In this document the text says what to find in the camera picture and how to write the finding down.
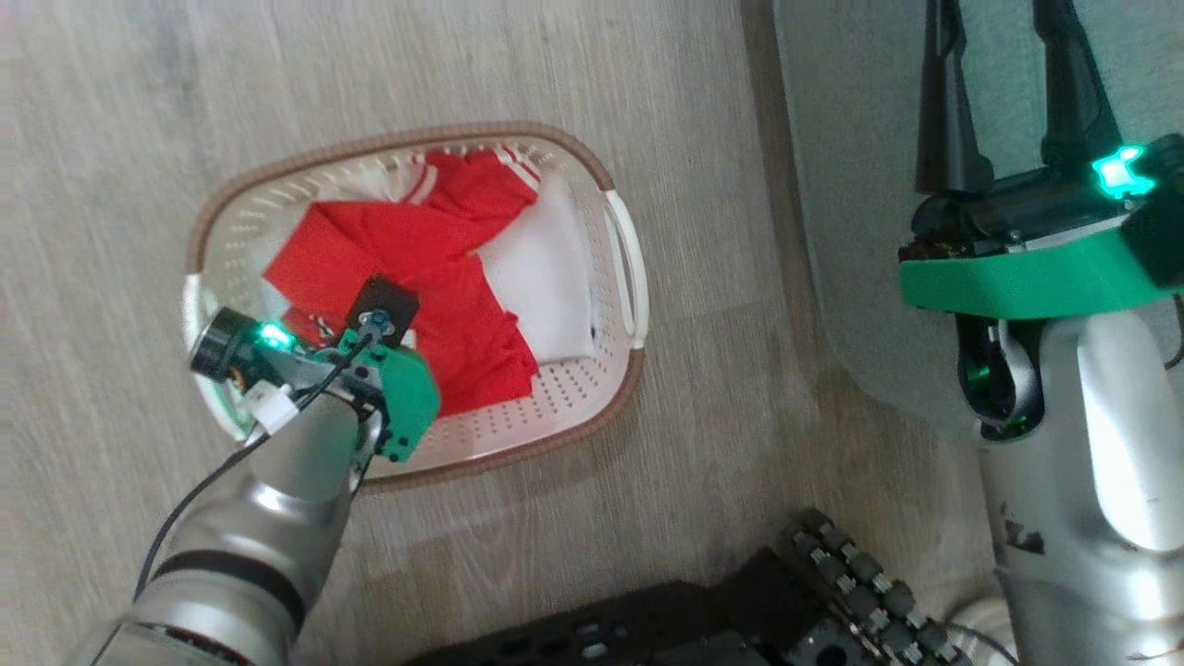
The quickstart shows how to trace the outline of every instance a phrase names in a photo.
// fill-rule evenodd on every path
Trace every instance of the red garment with white stripes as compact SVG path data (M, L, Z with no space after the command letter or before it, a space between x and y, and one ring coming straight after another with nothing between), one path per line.
M291 302L284 324L323 342L345 327L362 283L381 274L419 296L412 329L440 390L440 416L528 396L538 363L474 250L534 203L538 174L506 148L423 161L403 203L309 206L264 273Z

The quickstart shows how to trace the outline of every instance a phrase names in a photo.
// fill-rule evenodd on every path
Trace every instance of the gray fabric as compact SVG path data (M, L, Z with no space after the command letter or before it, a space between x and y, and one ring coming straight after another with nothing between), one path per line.
M1184 129L1184 2L1080 0L1127 142ZM1005 175L1040 165L1043 44L1027 0L963 2L963 62L980 149ZM781 1L783 71L815 287L836 353L863 390L965 424L953 319L906 307L896 248L909 239L925 2ZM1147 308L1164 350L1170 305ZM1184 370L1171 373L1184 396Z

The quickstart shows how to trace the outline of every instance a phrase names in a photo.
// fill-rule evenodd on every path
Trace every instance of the basket rim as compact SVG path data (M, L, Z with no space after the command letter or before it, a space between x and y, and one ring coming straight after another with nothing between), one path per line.
M191 276L200 276L205 268L206 243L210 239L214 223L231 203L253 187L327 162L336 162L354 156L366 156L380 151L410 148L422 143L495 139L501 136L527 136L554 143L567 151L584 165L601 192L607 193L616 190L607 169L605 169L604 165L587 146L566 132L548 124L536 122L488 122L442 126L385 134L301 153L247 171L227 182L211 197L210 201L198 213L198 219L189 233L186 252L186 273ZM612 399L609 401L604 409L578 425L483 457L461 459L429 469L367 480L362 485L362 492L385 492L394 488L424 486L459 476L482 474L574 444L603 429L625 408L641 380L644 356L644 348L630 350L625 374Z
M571 153L580 164L587 168L597 187L601 192L614 190L612 177L600 164L600 160L579 139L566 132L538 122L485 122L431 127L424 129L412 129L394 134L384 134L337 143L326 148L317 148L298 155L292 155L262 167L253 168L234 178L223 186L210 201L202 206L198 213L197 223L189 232L188 248L186 250L186 273L198 274L205 269L206 242L213 231L214 222L221 216L236 198L240 194L262 185L263 182L276 180L296 172L313 168L326 162L335 162L355 156L365 156L379 151L391 151L410 148L420 143L435 143L439 141L462 141L474 139L491 139L497 136L532 136L555 143Z

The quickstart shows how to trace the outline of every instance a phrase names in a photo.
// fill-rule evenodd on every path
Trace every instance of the green bracket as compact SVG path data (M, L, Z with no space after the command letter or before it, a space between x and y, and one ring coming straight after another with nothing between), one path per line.
M337 348L348 352L356 342L358 333L346 331ZM388 436L377 453L394 462L406 462L440 411L440 393L431 370L424 357L406 347L392 350L377 345L359 354L359 359L378 370L391 418Z
M913 307L1019 321L1137 308L1179 293L1157 287L1126 242L1108 229L1038 250L900 264Z

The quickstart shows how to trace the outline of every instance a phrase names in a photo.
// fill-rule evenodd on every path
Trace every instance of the wooden floor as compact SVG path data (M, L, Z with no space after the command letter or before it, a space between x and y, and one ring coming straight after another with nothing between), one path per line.
M584 444L359 500L295 662L399 664L713 581L809 504L934 614L990 588L974 454L860 393L819 327L765 4L99 5L2 19L13 664L124 610L160 520L230 448L180 340L204 200L292 153L481 120L560 127L616 179L651 280L639 395Z

